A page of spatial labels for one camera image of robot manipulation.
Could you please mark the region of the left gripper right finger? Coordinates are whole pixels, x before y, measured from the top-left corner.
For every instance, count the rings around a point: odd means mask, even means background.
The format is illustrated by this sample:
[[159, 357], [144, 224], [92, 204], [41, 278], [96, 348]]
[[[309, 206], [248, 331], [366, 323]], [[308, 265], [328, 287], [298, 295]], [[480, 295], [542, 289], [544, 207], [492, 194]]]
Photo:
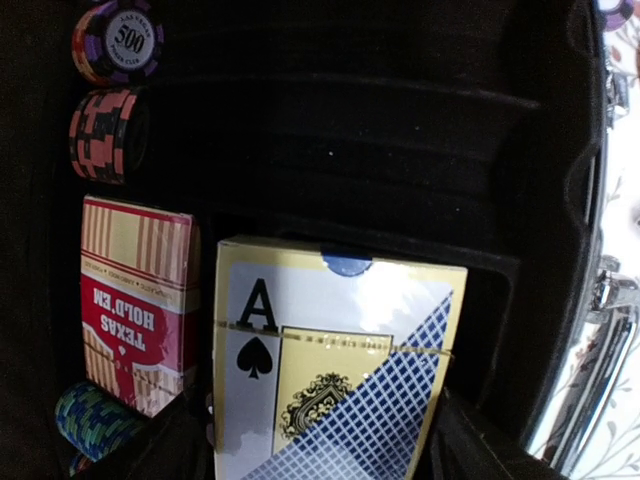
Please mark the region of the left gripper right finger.
[[543, 480], [563, 476], [526, 453], [459, 395], [445, 389], [434, 419], [434, 477]]

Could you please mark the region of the black poker set case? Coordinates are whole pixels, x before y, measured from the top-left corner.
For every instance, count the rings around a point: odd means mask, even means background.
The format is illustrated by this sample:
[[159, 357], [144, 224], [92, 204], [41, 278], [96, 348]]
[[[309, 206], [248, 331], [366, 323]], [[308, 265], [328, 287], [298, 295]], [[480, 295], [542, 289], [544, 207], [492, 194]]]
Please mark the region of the black poker set case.
[[199, 221], [195, 385], [215, 246], [237, 234], [465, 267], [444, 383], [526, 452], [603, 243], [609, 95], [594, 1], [155, 1], [150, 130], [121, 186], [68, 147], [86, 1], [1, 5], [1, 475], [64, 479], [54, 408], [84, 372], [86, 194]]

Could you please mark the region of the blue playing card deck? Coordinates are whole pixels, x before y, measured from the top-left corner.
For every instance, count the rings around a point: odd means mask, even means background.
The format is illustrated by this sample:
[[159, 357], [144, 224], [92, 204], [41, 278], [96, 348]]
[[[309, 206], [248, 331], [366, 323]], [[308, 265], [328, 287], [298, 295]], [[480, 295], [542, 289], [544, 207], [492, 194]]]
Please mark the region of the blue playing card deck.
[[221, 241], [216, 477], [414, 478], [467, 275], [278, 239]]

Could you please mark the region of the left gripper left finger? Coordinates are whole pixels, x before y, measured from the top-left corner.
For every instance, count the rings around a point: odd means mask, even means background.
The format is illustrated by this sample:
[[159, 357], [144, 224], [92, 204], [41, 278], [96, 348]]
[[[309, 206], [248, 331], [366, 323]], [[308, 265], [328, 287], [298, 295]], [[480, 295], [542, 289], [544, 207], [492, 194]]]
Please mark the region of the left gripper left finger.
[[213, 417], [203, 399], [177, 399], [81, 479], [213, 479]]

